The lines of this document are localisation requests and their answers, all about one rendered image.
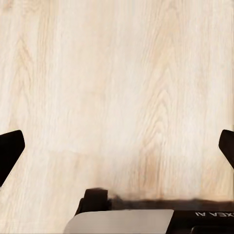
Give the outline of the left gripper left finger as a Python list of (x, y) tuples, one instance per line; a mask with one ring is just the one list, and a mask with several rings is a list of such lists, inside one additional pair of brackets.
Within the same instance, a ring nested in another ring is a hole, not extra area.
[(25, 148), (21, 130), (0, 135), (0, 188)]

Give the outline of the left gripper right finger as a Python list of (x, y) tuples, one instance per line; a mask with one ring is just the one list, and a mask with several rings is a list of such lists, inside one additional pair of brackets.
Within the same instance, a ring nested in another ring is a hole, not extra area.
[(218, 146), (234, 169), (234, 132), (222, 130)]

